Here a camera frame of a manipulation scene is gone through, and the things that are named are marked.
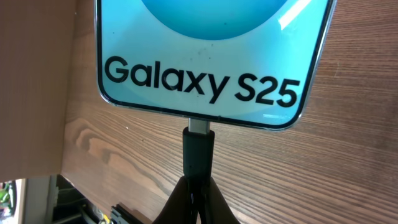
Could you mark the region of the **Galaxy S25 smartphone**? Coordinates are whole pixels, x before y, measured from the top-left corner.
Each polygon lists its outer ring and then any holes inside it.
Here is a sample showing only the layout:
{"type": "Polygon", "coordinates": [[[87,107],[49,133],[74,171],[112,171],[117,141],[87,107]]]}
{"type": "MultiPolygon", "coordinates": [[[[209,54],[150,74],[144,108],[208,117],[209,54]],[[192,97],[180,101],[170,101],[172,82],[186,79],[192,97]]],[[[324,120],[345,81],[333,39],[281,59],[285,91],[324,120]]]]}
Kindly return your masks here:
{"type": "Polygon", "coordinates": [[[95,2],[115,106],[271,131],[303,115],[334,0],[95,2]]]}

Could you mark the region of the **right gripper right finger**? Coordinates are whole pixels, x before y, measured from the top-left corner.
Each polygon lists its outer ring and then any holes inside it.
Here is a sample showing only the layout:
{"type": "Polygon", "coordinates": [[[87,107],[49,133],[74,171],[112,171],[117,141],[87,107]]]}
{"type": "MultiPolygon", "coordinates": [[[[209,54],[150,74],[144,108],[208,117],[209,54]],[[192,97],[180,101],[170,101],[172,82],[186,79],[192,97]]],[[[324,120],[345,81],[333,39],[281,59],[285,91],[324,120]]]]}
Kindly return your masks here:
{"type": "Polygon", "coordinates": [[[212,177],[204,189],[204,223],[239,224],[212,177]]]}

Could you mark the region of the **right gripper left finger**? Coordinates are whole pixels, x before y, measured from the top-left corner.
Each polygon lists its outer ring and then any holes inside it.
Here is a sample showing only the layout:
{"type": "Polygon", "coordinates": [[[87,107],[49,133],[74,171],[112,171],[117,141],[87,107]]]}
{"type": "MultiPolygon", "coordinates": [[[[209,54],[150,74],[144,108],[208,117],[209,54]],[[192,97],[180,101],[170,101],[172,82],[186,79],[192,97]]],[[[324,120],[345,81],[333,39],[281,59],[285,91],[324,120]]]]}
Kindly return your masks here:
{"type": "Polygon", "coordinates": [[[188,180],[181,177],[169,199],[153,224],[192,224],[195,222],[195,212],[188,192],[188,180]]]}

